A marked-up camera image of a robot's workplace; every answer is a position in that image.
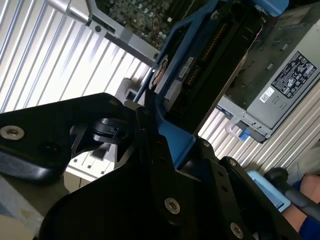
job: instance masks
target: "regulatory label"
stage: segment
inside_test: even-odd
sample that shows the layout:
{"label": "regulatory label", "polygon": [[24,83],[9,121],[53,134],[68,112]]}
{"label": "regulatory label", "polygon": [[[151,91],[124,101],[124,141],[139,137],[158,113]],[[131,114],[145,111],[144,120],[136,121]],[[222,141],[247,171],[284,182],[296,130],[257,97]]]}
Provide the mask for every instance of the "regulatory label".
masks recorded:
{"label": "regulatory label", "polygon": [[184,65],[184,67],[182,68],[182,70],[181,70],[181,72],[179,74],[179,78],[182,79],[184,77],[184,75],[186,74],[186,72],[187,72],[187,70],[188,70],[188,68],[189,68],[189,66],[190,66],[190,64],[192,63],[193,60],[194,60],[193,57],[189,57],[188,61],[186,61],[186,64]]}
{"label": "regulatory label", "polygon": [[316,70],[308,59],[297,52],[271,85],[291,99]]}

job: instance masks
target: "light blue object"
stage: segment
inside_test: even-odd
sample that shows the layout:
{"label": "light blue object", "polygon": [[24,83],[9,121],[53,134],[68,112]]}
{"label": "light blue object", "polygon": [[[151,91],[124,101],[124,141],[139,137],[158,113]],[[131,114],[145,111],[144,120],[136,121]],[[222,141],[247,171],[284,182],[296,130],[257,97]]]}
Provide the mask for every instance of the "light blue object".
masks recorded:
{"label": "light blue object", "polygon": [[245,141],[248,139],[248,137],[250,137],[250,134],[251,134],[251,131],[249,129],[245,129],[240,133],[239,138]]}
{"label": "light blue object", "polygon": [[254,170],[248,171],[247,173],[280,213],[290,206],[291,201],[279,192],[260,173]]}
{"label": "light blue object", "polygon": [[253,0],[273,17],[280,16],[289,6],[289,0]]}

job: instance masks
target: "barcode sticker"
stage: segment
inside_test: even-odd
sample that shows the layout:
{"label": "barcode sticker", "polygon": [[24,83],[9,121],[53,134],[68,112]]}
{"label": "barcode sticker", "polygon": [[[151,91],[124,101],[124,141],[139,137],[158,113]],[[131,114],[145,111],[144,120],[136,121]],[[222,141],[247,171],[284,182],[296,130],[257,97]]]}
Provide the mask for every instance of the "barcode sticker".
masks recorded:
{"label": "barcode sticker", "polygon": [[271,87],[268,87],[268,89],[260,97],[260,100],[263,103],[265,103],[271,97],[271,95],[274,94],[274,92],[275,92],[275,90],[273,90]]}
{"label": "barcode sticker", "polygon": [[182,68],[182,70],[180,71],[180,74],[179,74],[179,78],[183,78],[184,75],[186,74],[190,64],[192,63],[192,61],[194,60],[193,57],[189,57],[188,61],[186,62],[186,64],[184,65],[184,67]]}
{"label": "barcode sticker", "polygon": [[313,69],[314,69],[314,66],[311,65],[305,73],[309,74]]}

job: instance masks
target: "person's arm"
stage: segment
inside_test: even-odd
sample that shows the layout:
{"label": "person's arm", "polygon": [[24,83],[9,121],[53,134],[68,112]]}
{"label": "person's arm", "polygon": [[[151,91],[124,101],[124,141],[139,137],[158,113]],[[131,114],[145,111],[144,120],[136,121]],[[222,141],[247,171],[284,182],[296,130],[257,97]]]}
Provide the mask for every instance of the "person's arm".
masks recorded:
{"label": "person's arm", "polygon": [[[320,202],[320,176],[306,175],[301,182],[300,192],[310,198],[315,203]],[[297,231],[300,228],[307,216],[302,213],[294,205],[288,207],[284,212],[283,216],[291,224],[291,226]]]}

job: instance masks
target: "silver screw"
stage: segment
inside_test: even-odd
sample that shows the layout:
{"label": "silver screw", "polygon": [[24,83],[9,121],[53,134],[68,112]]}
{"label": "silver screw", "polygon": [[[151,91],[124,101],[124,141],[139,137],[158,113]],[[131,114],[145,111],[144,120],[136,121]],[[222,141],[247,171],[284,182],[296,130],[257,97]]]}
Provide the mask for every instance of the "silver screw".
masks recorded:
{"label": "silver screw", "polygon": [[18,126],[4,126],[0,129],[0,135],[8,140],[20,140],[24,137],[25,131]]}
{"label": "silver screw", "polygon": [[180,213],[180,205],[177,202],[177,200],[175,200],[172,197],[168,197],[164,200],[164,205],[165,208],[172,214],[177,215]]}
{"label": "silver screw", "polygon": [[109,103],[111,103],[114,106],[118,106],[119,105],[115,100],[109,100]]}
{"label": "silver screw", "polygon": [[211,15],[211,20],[215,20],[215,19],[218,19],[218,16],[219,16],[219,13],[217,10],[215,10],[212,15]]}
{"label": "silver screw", "polygon": [[207,148],[209,148],[209,147],[210,147],[210,143],[209,143],[209,142],[207,142],[206,140],[203,140],[203,144],[204,144]]}
{"label": "silver screw", "polygon": [[243,239],[244,238],[244,232],[242,231],[241,227],[232,222],[230,224],[230,228],[231,228],[231,231],[233,232],[233,234],[238,238],[238,239]]}
{"label": "silver screw", "polygon": [[234,160],[230,159],[229,162],[231,163],[232,166],[234,166],[234,167],[237,166],[237,164]]}

